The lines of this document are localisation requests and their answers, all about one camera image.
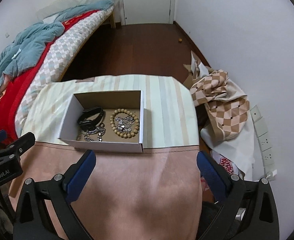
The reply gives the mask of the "checkered brown cloth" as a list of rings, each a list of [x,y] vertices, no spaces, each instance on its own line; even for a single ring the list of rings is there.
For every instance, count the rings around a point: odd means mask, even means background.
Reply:
[[[250,102],[228,73],[214,70],[197,79],[190,88],[194,105],[204,105],[218,141],[234,139],[243,129]]]

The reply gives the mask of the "black smart watch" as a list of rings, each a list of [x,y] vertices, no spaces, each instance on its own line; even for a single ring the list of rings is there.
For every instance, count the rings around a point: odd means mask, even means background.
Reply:
[[[92,131],[100,124],[104,116],[105,111],[100,106],[85,109],[78,118],[77,124],[84,132]]]

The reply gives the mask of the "white door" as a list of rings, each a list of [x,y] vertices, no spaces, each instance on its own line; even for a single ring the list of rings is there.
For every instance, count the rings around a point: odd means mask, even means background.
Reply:
[[[119,0],[122,25],[172,24],[176,0]]]

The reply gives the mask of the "blue-grey quilt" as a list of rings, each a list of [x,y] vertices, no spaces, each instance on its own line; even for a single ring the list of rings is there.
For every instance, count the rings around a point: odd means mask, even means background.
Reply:
[[[0,87],[5,77],[14,79],[37,65],[46,45],[65,31],[64,21],[89,11],[107,10],[112,5],[113,0],[100,0],[71,7],[54,14],[55,19],[50,23],[38,22],[18,33],[0,54]]]

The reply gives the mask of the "bed with checkered sheet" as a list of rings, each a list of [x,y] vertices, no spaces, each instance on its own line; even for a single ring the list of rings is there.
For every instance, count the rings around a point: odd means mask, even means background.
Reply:
[[[82,45],[113,15],[118,0],[56,0],[37,12],[0,53],[0,131],[21,136],[40,91],[63,77]]]

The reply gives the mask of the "pink and striped table cloth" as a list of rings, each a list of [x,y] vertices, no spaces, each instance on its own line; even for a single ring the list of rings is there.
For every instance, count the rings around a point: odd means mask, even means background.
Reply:
[[[49,180],[81,157],[59,139],[72,94],[108,90],[143,91],[144,152],[97,153],[73,209],[95,239],[195,239],[202,209],[197,118],[189,90],[173,77],[100,76],[46,85],[22,129],[34,133],[36,143],[21,158],[24,172],[11,183],[11,204],[27,178]]]

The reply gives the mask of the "red blanket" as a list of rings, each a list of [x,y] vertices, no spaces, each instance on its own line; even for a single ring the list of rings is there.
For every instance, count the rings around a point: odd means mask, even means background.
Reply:
[[[65,31],[46,45],[35,67],[14,79],[5,77],[0,87],[0,130],[7,134],[3,144],[8,145],[20,137],[40,90],[61,81],[83,44],[110,13],[110,10],[94,10],[63,22]]]

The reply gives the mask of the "white plastic bag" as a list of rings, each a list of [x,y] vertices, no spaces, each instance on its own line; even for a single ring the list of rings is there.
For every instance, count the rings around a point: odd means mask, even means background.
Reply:
[[[211,156],[221,165],[228,174],[236,174],[245,180],[252,181],[252,167],[255,163],[254,152],[254,127],[248,119],[239,133],[233,139],[217,141],[211,125],[200,132],[201,138],[211,149]]]

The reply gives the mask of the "white cardboard jewelry box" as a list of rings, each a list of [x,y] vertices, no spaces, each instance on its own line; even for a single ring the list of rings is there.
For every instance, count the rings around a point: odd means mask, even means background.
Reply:
[[[83,110],[102,107],[105,116],[92,131],[77,120]],[[58,138],[69,146],[112,153],[142,153],[144,93],[141,90],[74,93],[63,115]]]

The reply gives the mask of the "white power strip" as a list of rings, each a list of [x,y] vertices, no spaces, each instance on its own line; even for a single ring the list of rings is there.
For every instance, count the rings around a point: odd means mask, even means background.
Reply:
[[[261,154],[264,178],[269,181],[273,181],[276,179],[277,169],[275,167],[272,143],[269,138],[266,122],[259,110],[258,105],[252,107],[250,113],[253,121],[253,127],[255,129],[255,136],[259,146],[259,152]]]

